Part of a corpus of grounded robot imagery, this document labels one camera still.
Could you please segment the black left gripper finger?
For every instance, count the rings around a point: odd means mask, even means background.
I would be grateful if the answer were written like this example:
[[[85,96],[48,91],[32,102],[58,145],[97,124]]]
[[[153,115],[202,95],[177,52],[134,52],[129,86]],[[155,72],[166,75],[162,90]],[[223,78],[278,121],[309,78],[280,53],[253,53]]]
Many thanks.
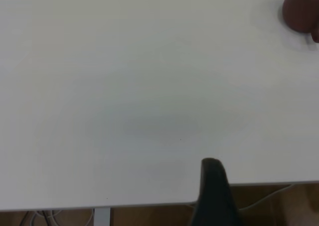
[[[221,161],[205,158],[201,162],[199,197],[191,226],[242,226],[226,171]]]

